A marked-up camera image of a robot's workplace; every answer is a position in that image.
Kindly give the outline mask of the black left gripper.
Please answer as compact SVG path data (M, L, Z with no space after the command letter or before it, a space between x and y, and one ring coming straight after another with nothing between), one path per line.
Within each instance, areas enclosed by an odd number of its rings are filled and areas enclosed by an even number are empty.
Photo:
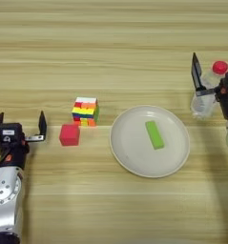
M4 114L0 113L0 125L3 123ZM0 142L0 168L1 167L18 167L25 168L26 157L30 152L30 143L41 142L45 140L47 134L47 122L44 112L39 117L39 134L27 136L19 142Z

